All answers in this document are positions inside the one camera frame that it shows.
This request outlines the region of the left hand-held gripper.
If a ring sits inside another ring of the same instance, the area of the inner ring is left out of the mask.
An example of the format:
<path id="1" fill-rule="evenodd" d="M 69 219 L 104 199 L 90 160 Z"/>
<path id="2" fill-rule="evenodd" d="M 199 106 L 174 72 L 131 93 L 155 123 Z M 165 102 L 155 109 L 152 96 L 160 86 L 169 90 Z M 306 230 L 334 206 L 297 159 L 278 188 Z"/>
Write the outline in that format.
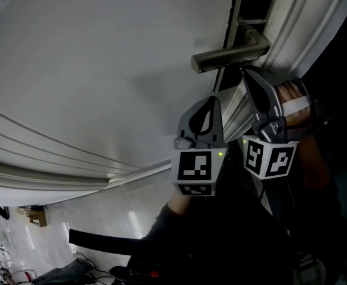
<path id="1" fill-rule="evenodd" d="M 172 182 L 179 194 L 211 197 L 228 153 L 220 101 L 215 96 L 194 104 L 179 120 L 171 157 Z"/>

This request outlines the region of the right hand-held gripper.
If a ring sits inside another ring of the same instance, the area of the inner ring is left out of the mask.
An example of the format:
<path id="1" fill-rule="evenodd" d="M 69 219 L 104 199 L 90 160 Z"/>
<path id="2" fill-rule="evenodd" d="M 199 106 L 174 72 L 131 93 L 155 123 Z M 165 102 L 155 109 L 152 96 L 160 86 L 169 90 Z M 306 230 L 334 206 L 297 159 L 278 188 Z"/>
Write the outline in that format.
<path id="1" fill-rule="evenodd" d="M 241 68 L 243 83 L 252 107 L 254 135 L 243 135 L 244 168 L 259 179 L 287 176 L 299 140 L 312 134 L 315 123 L 287 128 L 285 118 L 311 106 L 308 98 L 296 98 L 281 105 L 275 86 L 282 81 L 273 71 Z"/>

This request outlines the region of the person's right hand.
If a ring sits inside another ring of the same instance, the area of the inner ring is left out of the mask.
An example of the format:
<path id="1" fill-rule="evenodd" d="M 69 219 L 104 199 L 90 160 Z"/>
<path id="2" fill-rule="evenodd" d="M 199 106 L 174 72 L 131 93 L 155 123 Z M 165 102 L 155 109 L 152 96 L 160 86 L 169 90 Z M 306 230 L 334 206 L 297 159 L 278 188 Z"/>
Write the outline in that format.
<path id="1" fill-rule="evenodd" d="M 303 96 L 298 86 L 292 81 L 287 81 L 276 87 L 282 104 Z M 311 107 L 305 107 L 285 117 L 288 127 L 304 126 L 310 119 Z"/>

